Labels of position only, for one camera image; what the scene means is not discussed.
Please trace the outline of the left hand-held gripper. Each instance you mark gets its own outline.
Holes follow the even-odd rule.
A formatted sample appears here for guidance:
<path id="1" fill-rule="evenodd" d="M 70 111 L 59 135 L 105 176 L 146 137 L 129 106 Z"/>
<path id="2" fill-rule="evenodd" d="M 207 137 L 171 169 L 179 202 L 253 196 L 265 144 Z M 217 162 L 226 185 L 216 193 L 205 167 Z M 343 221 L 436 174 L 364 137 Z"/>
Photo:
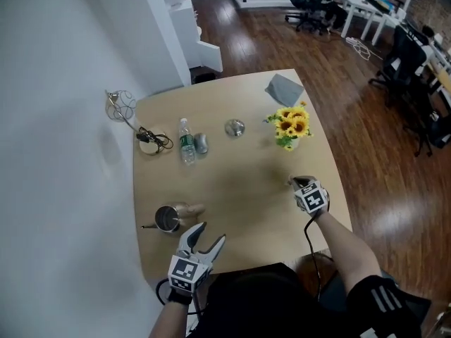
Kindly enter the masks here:
<path id="1" fill-rule="evenodd" d="M 226 235 L 220 236 L 206 251 L 194 252 L 205 228 L 206 222 L 198 223 L 180 236 L 168 270 L 169 285 L 173 289 L 193 295 L 213 269 L 213 262 L 226 242 Z"/>

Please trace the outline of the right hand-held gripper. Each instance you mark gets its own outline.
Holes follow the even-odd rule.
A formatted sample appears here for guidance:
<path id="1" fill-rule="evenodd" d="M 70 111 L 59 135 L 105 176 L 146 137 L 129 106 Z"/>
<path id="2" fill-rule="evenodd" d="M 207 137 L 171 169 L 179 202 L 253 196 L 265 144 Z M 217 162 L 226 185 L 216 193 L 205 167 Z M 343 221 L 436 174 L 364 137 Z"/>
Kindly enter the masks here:
<path id="1" fill-rule="evenodd" d="M 294 190 L 299 208 L 307 214 L 322 214 L 329 211 L 330 197 L 320 181 L 312 176 L 289 176 L 288 184 Z"/>

